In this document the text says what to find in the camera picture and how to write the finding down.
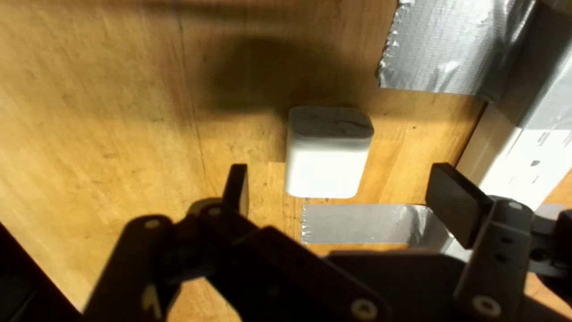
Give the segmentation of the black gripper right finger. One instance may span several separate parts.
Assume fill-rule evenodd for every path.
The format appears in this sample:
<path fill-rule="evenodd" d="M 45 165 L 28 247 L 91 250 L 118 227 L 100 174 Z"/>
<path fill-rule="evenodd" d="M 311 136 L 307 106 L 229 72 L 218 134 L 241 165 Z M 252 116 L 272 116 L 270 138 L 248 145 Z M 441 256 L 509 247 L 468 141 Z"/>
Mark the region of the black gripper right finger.
<path fill-rule="evenodd" d="M 332 261 L 388 304 L 384 322 L 570 322 L 525 293 L 525 279 L 572 295 L 572 211 L 543 218 L 488 195 L 447 163 L 431 166 L 425 204 L 470 250 L 336 252 Z"/>

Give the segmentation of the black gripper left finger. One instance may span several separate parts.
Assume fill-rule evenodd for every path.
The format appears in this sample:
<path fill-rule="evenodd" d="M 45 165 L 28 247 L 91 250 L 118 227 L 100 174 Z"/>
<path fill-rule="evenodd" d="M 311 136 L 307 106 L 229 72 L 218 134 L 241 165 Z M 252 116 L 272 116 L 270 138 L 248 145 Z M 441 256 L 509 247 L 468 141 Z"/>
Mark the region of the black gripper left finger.
<path fill-rule="evenodd" d="M 243 322 L 386 322 L 388 302 L 357 277 L 279 229 L 245 216 L 248 168 L 180 222 L 130 220 L 87 301 L 82 322 L 166 322 L 180 288 L 207 281 Z"/>

